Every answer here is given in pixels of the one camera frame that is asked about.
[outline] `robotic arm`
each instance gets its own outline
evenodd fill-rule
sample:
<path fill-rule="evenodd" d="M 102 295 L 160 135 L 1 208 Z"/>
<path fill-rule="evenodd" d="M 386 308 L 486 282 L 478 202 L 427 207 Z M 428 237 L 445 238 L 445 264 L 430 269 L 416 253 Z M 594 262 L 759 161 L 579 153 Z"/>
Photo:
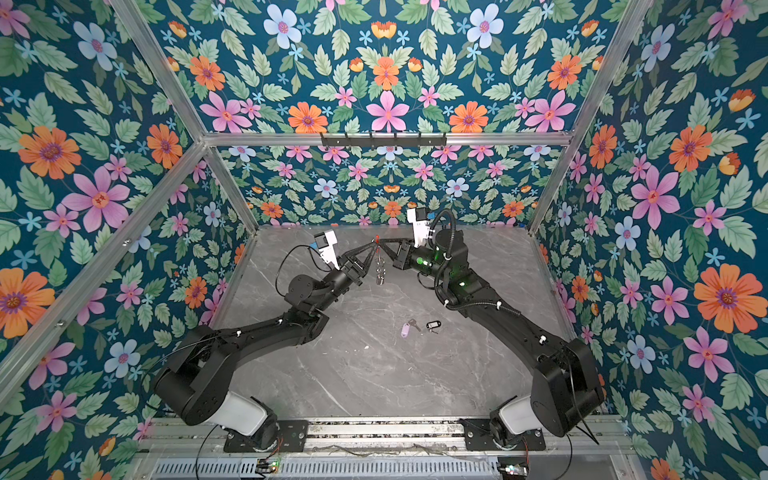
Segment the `robotic arm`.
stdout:
<path fill-rule="evenodd" d="M 435 232 L 442 216 L 450 219 L 450 228 Z M 322 280 L 294 277 L 285 295 L 291 307 L 276 318 L 234 329 L 191 330 L 155 377 L 154 391 L 188 425 L 214 422 L 250 438 L 258 449 L 269 449 L 276 438 L 276 416 L 258 400 L 229 391 L 235 369 L 274 350 L 317 338 L 329 319 L 323 311 L 353 283 L 362 285 L 381 248 L 395 268 L 433 278 L 435 294 L 447 309 L 483 325 L 531 371 L 531 395 L 512 399 L 491 413 L 496 442 L 501 447 L 514 445 L 519 435 L 542 426 L 565 436 L 604 401 L 589 348 L 578 339 L 567 343 L 536 326 L 469 268 L 463 233 L 455 229 L 449 210 L 440 212 L 431 225 L 425 209 L 411 209 L 408 217 L 414 239 L 381 239 L 338 258 L 333 254 L 335 235 L 316 235 L 322 257 L 332 267 Z"/>

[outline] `key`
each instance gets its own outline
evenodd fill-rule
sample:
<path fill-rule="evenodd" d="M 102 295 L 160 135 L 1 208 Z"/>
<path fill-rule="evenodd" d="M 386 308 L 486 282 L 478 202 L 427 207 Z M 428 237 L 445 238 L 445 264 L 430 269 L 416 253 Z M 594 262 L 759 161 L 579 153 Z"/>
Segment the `key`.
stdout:
<path fill-rule="evenodd" d="M 415 319 L 410 319 L 410 320 L 408 321 L 408 325 L 415 327 L 415 328 L 416 328 L 416 329 L 417 329 L 419 332 L 421 332 L 421 331 L 422 331 L 422 329 L 420 329 L 420 328 L 419 328 L 419 326 L 418 326 L 418 325 L 416 325 L 416 320 L 415 320 Z"/>

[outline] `black mounting plate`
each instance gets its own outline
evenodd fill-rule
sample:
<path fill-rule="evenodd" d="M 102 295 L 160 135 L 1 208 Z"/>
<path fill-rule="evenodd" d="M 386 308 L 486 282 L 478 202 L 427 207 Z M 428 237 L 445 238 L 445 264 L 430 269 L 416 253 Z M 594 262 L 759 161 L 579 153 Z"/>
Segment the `black mounting plate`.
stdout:
<path fill-rule="evenodd" d="M 306 430 L 309 427 L 306 420 L 278 420 L 277 443 L 281 452 L 303 452 L 306 442 Z M 226 453 L 253 453 L 253 443 L 237 432 L 232 432 L 232 438 L 227 436 L 224 443 Z"/>
<path fill-rule="evenodd" d="M 464 441 L 470 452 L 500 449 L 491 436 L 490 419 L 460 419 L 458 423 L 464 426 Z M 510 451 L 525 451 L 526 444 L 529 452 L 541 452 L 547 448 L 541 430 L 530 430 L 523 434 L 523 438 L 525 442 L 518 443 Z"/>

